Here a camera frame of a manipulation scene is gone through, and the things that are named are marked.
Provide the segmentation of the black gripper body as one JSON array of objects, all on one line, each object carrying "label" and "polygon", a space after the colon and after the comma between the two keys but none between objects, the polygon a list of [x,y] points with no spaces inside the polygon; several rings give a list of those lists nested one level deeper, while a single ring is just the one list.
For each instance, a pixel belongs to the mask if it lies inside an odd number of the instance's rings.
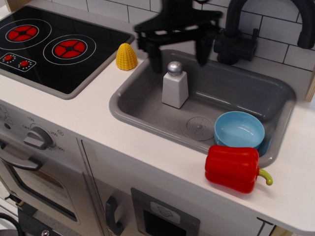
[{"label": "black gripper body", "polygon": [[138,48],[147,52],[149,45],[195,41],[210,33],[216,37],[222,15],[220,11],[195,9],[191,0],[163,0],[158,15],[134,27]]}]

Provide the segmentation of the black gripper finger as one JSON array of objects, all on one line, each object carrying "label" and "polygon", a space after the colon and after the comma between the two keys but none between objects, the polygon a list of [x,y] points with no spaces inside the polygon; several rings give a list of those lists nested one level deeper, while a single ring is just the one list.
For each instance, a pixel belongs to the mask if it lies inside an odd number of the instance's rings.
[{"label": "black gripper finger", "polygon": [[215,34],[210,33],[198,36],[195,40],[195,56],[200,66],[204,66],[212,50]]},{"label": "black gripper finger", "polygon": [[147,47],[147,53],[151,67],[155,73],[161,72],[161,51],[156,45],[149,45]]}]

